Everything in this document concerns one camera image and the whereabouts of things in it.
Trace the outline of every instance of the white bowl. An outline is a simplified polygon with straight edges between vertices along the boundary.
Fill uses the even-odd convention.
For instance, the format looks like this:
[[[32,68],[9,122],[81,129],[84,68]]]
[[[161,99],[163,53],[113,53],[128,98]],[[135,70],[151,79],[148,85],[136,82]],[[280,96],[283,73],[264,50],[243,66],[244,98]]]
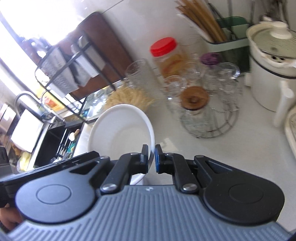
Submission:
[[[143,144],[150,151],[149,167],[154,158],[155,139],[152,125],[139,108],[120,104],[106,110],[95,122],[88,142],[88,151],[96,151],[100,156],[118,160],[121,155],[141,152]],[[131,185],[137,184],[145,174],[132,176]]]

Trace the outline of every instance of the white lid knob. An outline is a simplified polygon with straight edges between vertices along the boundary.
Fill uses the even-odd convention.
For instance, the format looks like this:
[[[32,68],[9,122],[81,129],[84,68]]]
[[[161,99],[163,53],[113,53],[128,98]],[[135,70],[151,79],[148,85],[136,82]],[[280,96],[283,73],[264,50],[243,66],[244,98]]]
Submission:
[[[288,25],[284,22],[275,21],[272,23],[274,26],[270,32],[271,36],[277,39],[290,39],[292,34],[288,31]]]

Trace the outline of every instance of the black stripe on pot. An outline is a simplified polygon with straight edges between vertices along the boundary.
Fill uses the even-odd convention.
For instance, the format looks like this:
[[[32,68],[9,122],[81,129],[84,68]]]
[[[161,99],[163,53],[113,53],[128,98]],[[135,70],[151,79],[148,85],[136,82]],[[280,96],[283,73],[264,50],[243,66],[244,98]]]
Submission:
[[[270,69],[265,68],[264,66],[262,66],[261,64],[258,63],[258,61],[250,54],[250,58],[252,58],[252,60],[254,60],[254,62],[259,65],[262,69],[265,69],[266,71],[268,71],[271,74],[274,74],[278,77],[284,78],[284,79],[296,79],[296,76],[286,76],[286,75],[282,75],[282,74],[278,74],[276,72],[271,71]]]

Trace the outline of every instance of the gray ribbed surface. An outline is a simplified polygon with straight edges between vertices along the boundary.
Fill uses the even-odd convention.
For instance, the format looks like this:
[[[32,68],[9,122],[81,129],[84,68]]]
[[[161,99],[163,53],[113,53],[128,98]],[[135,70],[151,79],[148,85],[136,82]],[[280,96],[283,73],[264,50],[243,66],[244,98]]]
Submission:
[[[15,241],[284,241],[290,235],[271,222],[256,227],[228,224],[207,211],[199,197],[174,186],[126,186],[103,196],[83,218],[60,226],[24,222]]]

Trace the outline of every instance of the black metal rack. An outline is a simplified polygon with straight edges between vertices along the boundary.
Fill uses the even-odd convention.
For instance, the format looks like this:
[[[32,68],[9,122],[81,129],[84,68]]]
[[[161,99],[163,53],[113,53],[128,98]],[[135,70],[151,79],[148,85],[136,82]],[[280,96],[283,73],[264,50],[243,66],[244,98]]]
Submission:
[[[84,98],[84,101],[81,102],[81,100],[76,100],[78,103],[81,104],[81,107],[78,108],[77,106],[75,106],[74,108],[70,108],[69,106],[65,105],[59,98],[57,98],[53,93],[50,92],[50,89],[49,88],[49,85],[66,69],[68,68],[72,63],[74,63],[74,61],[80,57],[80,56],[84,56],[86,58],[86,60],[95,68],[95,70],[99,73],[99,75],[103,78],[103,80],[115,91],[116,90],[116,87],[113,85],[113,83],[108,79],[107,76],[105,76],[102,71],[99,69],[99,67],[93,62],[93,60],[85,53],[85,51],[90,47],[92,46],[95,51],[100,55],[100,57],[104,60],[104,62],[106,63],[106,65],[108,65],[120,78],[117,80],[117,81],[120,81],[122,79],[124,79],[124,76],[122,76],[118,71],[117,69],[112,65],[112,63],[109,61],[109,59],[102,53],[102,51],[100,51],[100,49],[95,45],[93,44],[93,42],[90,40],[90,38],[87,36],[87,33],[85,31],[82,31],[82,35],[81,36],[86,36],[87,39],[88,39],[88,43],[83,47],[81,48],[78,44],[77,44],[77,41],[74,40],[71,36],[67,35],[66,36],[66,39],[69,40],[76,49],[79,50],[79,52],[77,52],[76,54],[74,54],[71,59],[69,61],[66,62],[66,64],[60,68],[55,74],[54,76],[52,76],[50,78],[50,80],[46,83],[46,85],[44,85],[42,83],[42,81],[39,81],[37,76],[36,76],[36,71],[38,69],[41,69],[41,66],[42,64],[44,63],[44,61],[49,57],[50,53],[56,49],[56,48],[59,48],[58,46],[52,46],[48,52],[46,53],[46,55],[40,60],[40,62],[38,63],[37,65],[37,68],[35,70],[35,78],[36,80],[38,81],[38,83],[44,88],[44,90],[46,92],[48,92],[52,97],[54,97],[56,100],[58,100],[58,102],[60,102],[63,106],[65,106],[65,108],[67,108],[70,112],[72,112],[77,118],[79,118],[81,121],[85,122],[85,123],[88,123],[89,121],[87,121],[84,117],[81,116],[81,112],[83,110],[83,107],[86,103],[86,100],[87,100],[87,97]]]

